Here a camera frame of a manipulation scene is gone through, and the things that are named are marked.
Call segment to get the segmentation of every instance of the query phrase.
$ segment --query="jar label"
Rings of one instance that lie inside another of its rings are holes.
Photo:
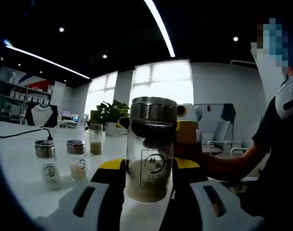
[[[55,186],[60,183],[60,174],[55,164],[43,164],[42,171],[47,185]]]
[[[87,164],[84,158],[76,159],[76,166],[79,178],[83,179],[86,177]]]
[[[140,187],[150,189],[168,179],[165,150],[142,150]]]

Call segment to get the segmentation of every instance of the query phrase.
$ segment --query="glass jar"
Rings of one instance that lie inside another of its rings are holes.
[[[90,153],[100,155],[103,152],[103,125],[90,124]]]
[[[35,154],[39,161],[41,178],[49,190],[62,187],[60,173],[56,164],[54,142],[39,140],[35,142]]]
[[[85,142],[67,141],[67,155],[71,179],[76,182],[86,181],[89,177]]]
[[[133,99],[127,135],[126,191],[141,203],[166,196],[172,167],[176,102],[158,97]]]

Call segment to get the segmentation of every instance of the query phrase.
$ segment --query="black cable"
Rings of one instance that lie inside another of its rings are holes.
[[[14,135],[9,135],[9,136],[0,136],[0,138],[10,138],[10,137],[20,136],[20,135],[23,135],[23,134],[31,133],[31,132],[34,132],[34,131],[41,131],[41,130],[46,130],[49,133],[49,136],[48,136],[47,140],[53,141],[53,138],[51,136],[50,131],[48,129],[46,129],[46,128],[40,128],[40,129],[36,129],[36,130],[32,130],[32,131],[25,131],[25,132],[21,132],[21,133],[14,134]]]

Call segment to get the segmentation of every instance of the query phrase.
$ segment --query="computer monitor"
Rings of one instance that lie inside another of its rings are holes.
[[[62,118],[63,119],[70,119],[70,111],[69,110],[62,110]]]

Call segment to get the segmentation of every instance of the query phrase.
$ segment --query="window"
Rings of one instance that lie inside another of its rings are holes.
[[[97,110],[96,106],[102,101],[112,104],[117,76],[118,72],[113,72],[92,80],[85,102],[85,114],[90,115],[91,110]]]
[[[129,105],[141,96],[162,97],[181,103],[194,103],[189,60],[176,60],[137,66],[133,73]]]

